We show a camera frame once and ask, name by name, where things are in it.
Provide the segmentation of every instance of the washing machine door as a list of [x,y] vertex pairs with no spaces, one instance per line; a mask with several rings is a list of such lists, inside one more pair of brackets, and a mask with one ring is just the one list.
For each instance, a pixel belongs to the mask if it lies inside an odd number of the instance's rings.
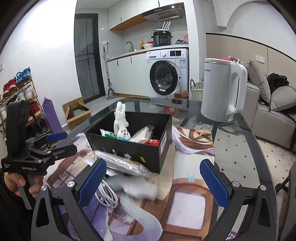
[[177,70],[167,61],[156,61],[150,69],[150,82],[159,95],[172,94],[178,84]]

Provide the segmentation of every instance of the white cabinet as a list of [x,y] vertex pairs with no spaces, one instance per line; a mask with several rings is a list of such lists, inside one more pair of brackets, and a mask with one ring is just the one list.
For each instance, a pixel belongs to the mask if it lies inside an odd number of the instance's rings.
[[138,14],[147,12],[158,7],[158,0],[137,0]]
[[110,82],[112,84],[112,89],[114,90],[115,93],[118,93],[118,76],[119,76],[119,67],[117,66],[117,60],[113,60],[108,62],[108,70],[109,70],[109,77],[110,77]]
[[163,7],[163,6],[180,3],[180,2],[182,2],[182,0],[159,0],[159,6]]
[[118,2],[111,8],[109,8],[109,29],[112,29],[113,27],[117,26],[121,23],[122,17],[121,17],[121,10],[122,10],[122,1]]
[[131,57],[108,62],[110,81],[115,93],[135,94]]
[[109,29],[138,15],[137,0],[121,0],[109,8]]
[[126,21],[138,15],[137,0],[121,0],[121,2],[122,2],[122,9],[121,9],[122,21]]
[[135,84],[135,94],[145,96],[148,89],[152,89],[147,66],[146,53],[133,55],[133,81]]

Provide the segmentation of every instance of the bowl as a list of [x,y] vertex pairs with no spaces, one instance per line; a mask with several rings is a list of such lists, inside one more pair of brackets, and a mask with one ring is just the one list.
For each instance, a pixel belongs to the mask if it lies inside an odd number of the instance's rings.
[[154,47],[154,44],[144,44],[144,49],[150,49]]

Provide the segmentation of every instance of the human hand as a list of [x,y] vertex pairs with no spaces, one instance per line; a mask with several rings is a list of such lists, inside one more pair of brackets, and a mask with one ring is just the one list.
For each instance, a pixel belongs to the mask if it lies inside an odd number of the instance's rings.
[[[32,194],[33,198],[37,198],[41,186],[43,185],[43,176],[35,176],[35,185],[29,188],[29,193]],[[21,174],[18,173],[4,173],[4,182],[7,188],[12,191],[15,195],[21,197],[18,185],[24,187],[26,182]]]

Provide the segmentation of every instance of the white plush bunny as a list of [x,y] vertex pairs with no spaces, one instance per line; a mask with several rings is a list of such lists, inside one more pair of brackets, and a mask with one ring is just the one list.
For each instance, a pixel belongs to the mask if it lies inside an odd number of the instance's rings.
[[114,133],[118,139],[129,140],[131,135],[128,130],[128,122],[126,121],[126,106],[120,101],[117,102],[116,111],[114,113]]

